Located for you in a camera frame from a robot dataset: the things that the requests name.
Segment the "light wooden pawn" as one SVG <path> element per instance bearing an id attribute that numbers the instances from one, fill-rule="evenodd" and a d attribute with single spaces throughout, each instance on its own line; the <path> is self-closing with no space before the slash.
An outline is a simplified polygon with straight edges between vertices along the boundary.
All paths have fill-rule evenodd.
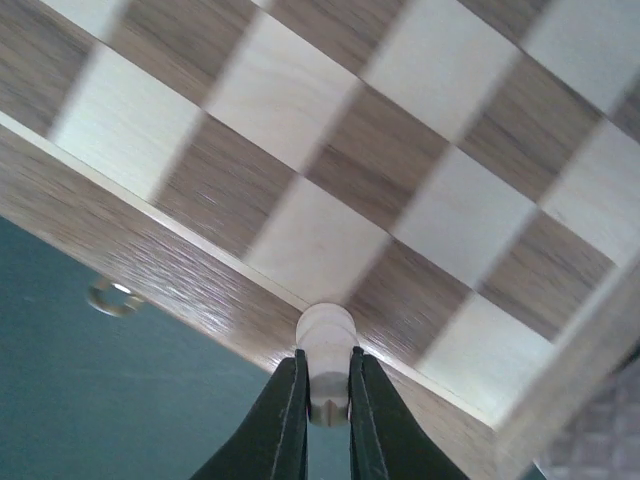
<path id="1" fill-rule="evenodd" d="M 304 351 L 309 375 L 309 420 L 331 428 L 349 421 L 349 371 L 359 345 L 351 314 L 342 306 L 307 308 L 296 327 L 296 347 Z"/>

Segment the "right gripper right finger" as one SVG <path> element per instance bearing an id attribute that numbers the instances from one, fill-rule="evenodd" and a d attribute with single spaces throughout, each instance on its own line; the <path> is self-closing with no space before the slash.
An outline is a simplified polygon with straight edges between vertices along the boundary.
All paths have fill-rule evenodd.
<path id="1" fill-rule="evenodd" d="M 466 477 L 422 430 L 378 360 L 360 347 L 350 360 L 349 395 L 353 479 Z"/>

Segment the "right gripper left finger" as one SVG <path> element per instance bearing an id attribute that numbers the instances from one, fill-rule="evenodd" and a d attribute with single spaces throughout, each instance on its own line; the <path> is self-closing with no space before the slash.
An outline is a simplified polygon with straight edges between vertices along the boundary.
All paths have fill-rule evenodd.
<path id="1" fill-rule="evenodd" d="M 309 379 L 305 353 L 284 358 L 234 434 L 194 479 L 306 479 Z"/>

